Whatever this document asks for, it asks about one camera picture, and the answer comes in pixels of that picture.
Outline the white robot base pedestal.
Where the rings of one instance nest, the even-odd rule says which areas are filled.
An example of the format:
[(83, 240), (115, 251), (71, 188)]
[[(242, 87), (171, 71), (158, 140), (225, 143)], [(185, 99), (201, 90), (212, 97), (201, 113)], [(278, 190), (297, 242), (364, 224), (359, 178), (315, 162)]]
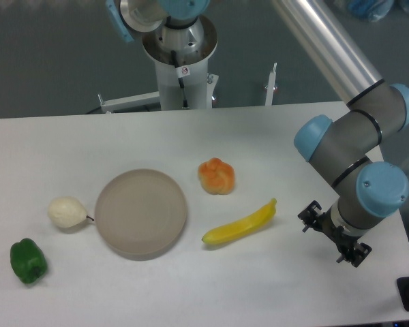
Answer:
[(154, 62), (162, 110), (209, 109), (217, 76), (209, 59), (217, 48), (213, 23), (199, 15), (190, 24), (166, 22), (143, 36), (147, 56)]

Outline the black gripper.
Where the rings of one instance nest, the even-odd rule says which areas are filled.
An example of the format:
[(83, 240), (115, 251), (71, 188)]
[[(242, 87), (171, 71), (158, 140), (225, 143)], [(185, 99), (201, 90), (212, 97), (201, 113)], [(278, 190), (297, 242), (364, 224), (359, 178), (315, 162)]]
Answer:
[(313, 229), (326, 235), (337, 247), (340, 256), (336, 262), (347, 262), (358, 267), (372, 252), (372, 248), (365, 243), (358, 243), (353, 236), (344, 234), (342, 226), (335, 226), (331, 220), (331, 211), (323, 212), (321, 205), (313, 200), (299, 214), (303, 222), (303, 232)]

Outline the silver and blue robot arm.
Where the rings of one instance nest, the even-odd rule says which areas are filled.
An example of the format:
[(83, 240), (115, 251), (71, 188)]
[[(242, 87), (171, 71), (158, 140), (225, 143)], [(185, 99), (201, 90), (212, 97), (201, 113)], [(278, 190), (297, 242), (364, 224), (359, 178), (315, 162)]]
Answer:
[[(212, 106), (207, 61), (217, 33), (204, 15), (207, 1), (107, 1), (105, 7), (123, 41), (141, 37), (155, 63), (162, 109)], [(339, 196), (327, 212), (312, 202), (299, 218), (358, 266), (371, 251), (362, 235), (409, 194), (400, 168), (367, 157), (409, 124), (409, 88), (387, 84), (323, 2), (274, 1), (273, 7), (349, 109), (336, 121), (314, 117), (294, 137), (298, 152)]]

